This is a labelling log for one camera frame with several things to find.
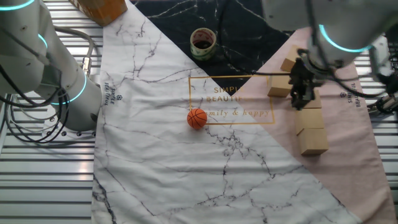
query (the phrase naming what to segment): box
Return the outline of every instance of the box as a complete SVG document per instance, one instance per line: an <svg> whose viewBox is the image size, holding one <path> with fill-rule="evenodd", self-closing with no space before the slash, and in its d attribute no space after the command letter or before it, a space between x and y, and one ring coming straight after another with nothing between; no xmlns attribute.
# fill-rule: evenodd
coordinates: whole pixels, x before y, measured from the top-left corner
<svg viewBox="0 0 398 224"><path fill-rule="evenodd" d="M69 0L100 26L106 26L127 11L124 0Z"/></svg>
<svg viewBox="0 0 398 224"><path fill-rule="evenodd" d="M322 109L302 109L296 111L296 134L299 135L304 129L325 128L322 117Z"/></svg>
<svg viewBox="0 0 398 224"><path fill-rule="evenodd" d="M298 135L301 155L320 155L329 149L325 129L304 129Z"/></svg>
<svg viewBox="0 0 398 224"><path fill-rule="evenodd" d="M289 72L272 72L272 73L282 73L289 74ZM288 75L271 75L269 77L268 86L268 96L276 96L276 97L286 97L290 90L292 89L292 85L289 84L290 77Z"/></svg>
<svg viewBox="0 0 398 224"><path fill-rule="evenodd" d="M280 66L280 69L285 72L291 72L294 64L296 63L296 58L299 58L299 54L297 53L297 49L300 47L297 45L293 45L292 48L290 48L285 60L283 61L282 65Z"/></svg>

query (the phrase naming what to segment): black marble fabric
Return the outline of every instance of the black marble fabric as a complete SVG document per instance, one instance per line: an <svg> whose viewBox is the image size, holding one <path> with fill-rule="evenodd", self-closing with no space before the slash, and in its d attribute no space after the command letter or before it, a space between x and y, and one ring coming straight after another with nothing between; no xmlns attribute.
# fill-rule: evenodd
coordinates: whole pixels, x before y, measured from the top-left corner
<svg viewBox="0 0 398 224"><path fill-rule="evenodd" d="M217 34L220 14L225 8L223 47L232 63L228 63L217 40L216 55L209 61L195 60L190 52L190 36L201 27ZM131 1L186 55L209 76L244 75L258 70L289 38L270 28L262 16L261 0L138 0ZM242 86L247 78L215 78L220 87Z"/></svg>

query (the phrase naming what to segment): orange basketball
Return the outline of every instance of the orange basketball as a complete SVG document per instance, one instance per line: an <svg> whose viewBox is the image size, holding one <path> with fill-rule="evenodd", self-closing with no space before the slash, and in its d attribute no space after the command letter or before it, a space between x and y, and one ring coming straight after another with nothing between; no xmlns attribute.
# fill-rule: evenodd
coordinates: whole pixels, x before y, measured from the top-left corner
<svg viewBox="0 0 398 224"><path fill-rule="evenodd" d="M202 109L192 109L188 113L187 121L191 127L201 129L207 122L207 115Z"/></svg>

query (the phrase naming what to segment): tablecloth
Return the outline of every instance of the tablecloth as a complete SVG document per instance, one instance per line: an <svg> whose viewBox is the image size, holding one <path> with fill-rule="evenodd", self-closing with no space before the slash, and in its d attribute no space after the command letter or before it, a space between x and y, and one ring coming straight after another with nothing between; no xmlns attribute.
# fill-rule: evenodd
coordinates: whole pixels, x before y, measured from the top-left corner
<svg viewBox="0 0 398 224"><path fill-rule="evenodd" d="M295 146L289 147L294 141L283 140L291 137L280 119L293 126L289 117L281 117L292 111L284 102L267 99L266 77L251 77L243 86L248 91L233 96L239 99L243 94L242 99L249 99L250 94L257 102L254 110L268 111L269 116L255 117L247 104L253 101L237 101L222 90L217 99L230 101L208 101L220 86L134 5L127 2L127 6L125 14L104 28L103 104L92 204L95 223L395 223L391 193L377 155L372 154L369 165L365 157L362 166L340 167L351 169L350 174L367 169L371 177L380 177L368 182L374 185L367 188L370 195L360 194L368 200L355 202L386 202L366 211L371 214L366 217L343 203L352 202L349 194L343 194L347 198L335 195L341 192L336 190L339 186L363 187L356 185L358 180L337 172L343 175L341 185L325 185L328 178L322 175L330 164L324 161L333 162L324 159L327 154L302 159ZM249 86L251 80L264 86L255 92L258 96L250 91L258 87ZM186 122L190 108L197 107L214 112L208 114L212 124L199 131ZM216 115L221 110L240 116ZM369 150L377 152L374 137L363 136ZM334 141L330 139L331 149L326 152L331 158L339 150ZM322 163L319 169L317 162Z"/></svg>

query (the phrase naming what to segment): pink fabric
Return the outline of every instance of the pink fabric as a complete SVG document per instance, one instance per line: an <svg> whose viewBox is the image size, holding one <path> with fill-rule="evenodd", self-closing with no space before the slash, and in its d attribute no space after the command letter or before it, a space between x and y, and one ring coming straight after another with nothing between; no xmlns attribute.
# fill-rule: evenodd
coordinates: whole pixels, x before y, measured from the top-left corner
<svg viewBox="0 0 398 224"><path fill-rule="evenodd" d="M259 72L280 70L283 59L292 45L305 48L309 29L296 31ZM357 76L354 65L337 73L341 78ZM361 91L359 81L347 82ZM251 78L235 96L264 98L267 93L265 78ZM320 156L300 155L295 135L294 110L289 98L272 98L275 124L263 124L264 129L300 161L338 200L364 223L397 223L394 202L384 173L373 135L365 100L340 96L345 91L329 82L319 88L322 113L330 148ZM239 102L245 110L270 110L270 104ZM255 117L259 123L263 119Z"/></svg>

